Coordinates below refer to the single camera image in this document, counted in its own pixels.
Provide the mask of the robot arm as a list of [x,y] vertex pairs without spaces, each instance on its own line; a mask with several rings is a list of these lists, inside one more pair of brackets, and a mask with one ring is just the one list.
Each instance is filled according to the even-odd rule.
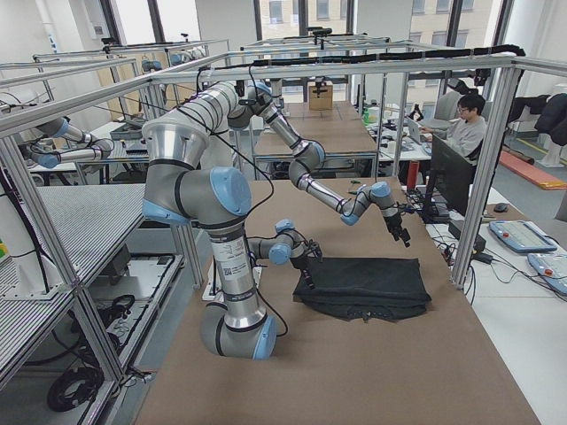
[[353,198],[346,199],[317,181],[312,172],[322,166],[325,151],[322,145],[301,136],[293,125],[278,110],[266,87],[256,86],[237,89],[237,106],[229,114],[229,125],[233,128],[247,124],[252,116],[261,117],[283,140],[293,155],[288,168],[289,180],[293,185],[315,197],[340,215],[348,226],[356,224],[371,205],[376,205],[387,230],[394,240],[410,245],[410,234],[403,226],[400,206],[394,200],[387,182],[362,185]]
[[198,168],[212,134],[242,108],[234,85],[224,81],[144,124],[150,163],[143,214],[170,225],[196,220],[209,235],[221,293],[206,305],[200,325],[207,350],[267,359],[276,344],[277,324],[260,304],[252,263],[291,262],[306,274],[309,244],[287,227],[273,239],[248,243],[245,217],[252,209],[252,193],[244,175],[232,166]]

